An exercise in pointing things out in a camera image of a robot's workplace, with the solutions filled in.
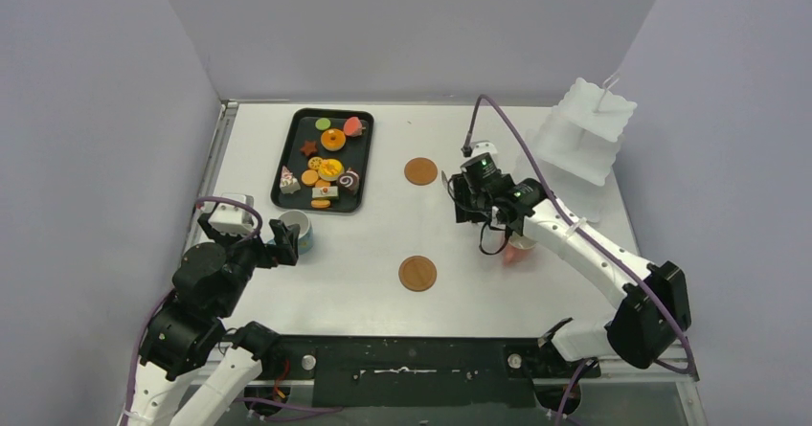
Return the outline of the metal serving tongs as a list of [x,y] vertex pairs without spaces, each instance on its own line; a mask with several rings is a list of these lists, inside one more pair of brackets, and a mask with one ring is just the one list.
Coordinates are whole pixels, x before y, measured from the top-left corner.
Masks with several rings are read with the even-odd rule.
[[443,186],[444,186],[444,187],[445,187],[447,190],[450,190],[450,189],[452,188],[451,180],[450,180],[450,178],[448,177],[448,175],[447,175],[447,174],[446,174],[444,171],[442,171],[442,172],[440,173],[440,179],[441,179],[441,182],[442,182]]

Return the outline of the orange macaron sandwich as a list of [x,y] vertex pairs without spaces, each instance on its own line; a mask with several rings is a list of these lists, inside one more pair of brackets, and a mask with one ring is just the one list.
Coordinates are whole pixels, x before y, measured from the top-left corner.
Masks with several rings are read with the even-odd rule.
[[313,199],[310,206],[314,209],[326,209],[331,206],[331,201],[328,199]]

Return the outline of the green layered cake slice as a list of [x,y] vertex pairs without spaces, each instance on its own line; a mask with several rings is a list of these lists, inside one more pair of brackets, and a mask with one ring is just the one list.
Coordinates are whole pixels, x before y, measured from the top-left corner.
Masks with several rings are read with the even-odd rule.
[[311,197],[313,199],[337,199],[340,195],[340,191],[335,186],[325,187],[325,188],[313,188]]

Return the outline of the chocolate swirl roll cake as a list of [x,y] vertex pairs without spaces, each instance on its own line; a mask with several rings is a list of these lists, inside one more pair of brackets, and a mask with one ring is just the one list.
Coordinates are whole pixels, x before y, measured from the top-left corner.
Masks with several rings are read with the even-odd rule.
[[356,170],[348,168],[339,175],[339,177],[336,180],[336,185],[341,190],[348,192],[349,194],[355,195],[359,191],[360,181],[361,181],[360,174]]

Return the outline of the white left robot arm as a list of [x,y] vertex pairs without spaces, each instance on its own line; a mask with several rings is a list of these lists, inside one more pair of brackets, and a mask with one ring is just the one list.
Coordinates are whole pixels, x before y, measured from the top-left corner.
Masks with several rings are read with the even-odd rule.
[[263,221],[247,203],[201,197],[197,218],[207,242],[186,251],[172,288],[150,312],[130,362],[122,425],[214,425],[247,384],[283,364],[279,334],[257,322],[237,329],[232,345],[190,398],[185,392],[226,336],[256,269],[293,266],[298,224]]

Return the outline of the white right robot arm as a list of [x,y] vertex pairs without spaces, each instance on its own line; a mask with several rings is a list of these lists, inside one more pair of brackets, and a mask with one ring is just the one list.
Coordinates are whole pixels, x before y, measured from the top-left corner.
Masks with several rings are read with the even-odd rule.
[[609,302],[615,314],[594,322],[565,318],[540,339],[538,361],[561,375],[575,361],[617,355],[647,369],[683,341],[691,325],[685,273],[667,261],[656,265],[622,249],[586,224],[533,178],[516,182],[489,153],[464,162],[442,178],[457,222],[498,225],[508,241],[540,245],[568,263]]

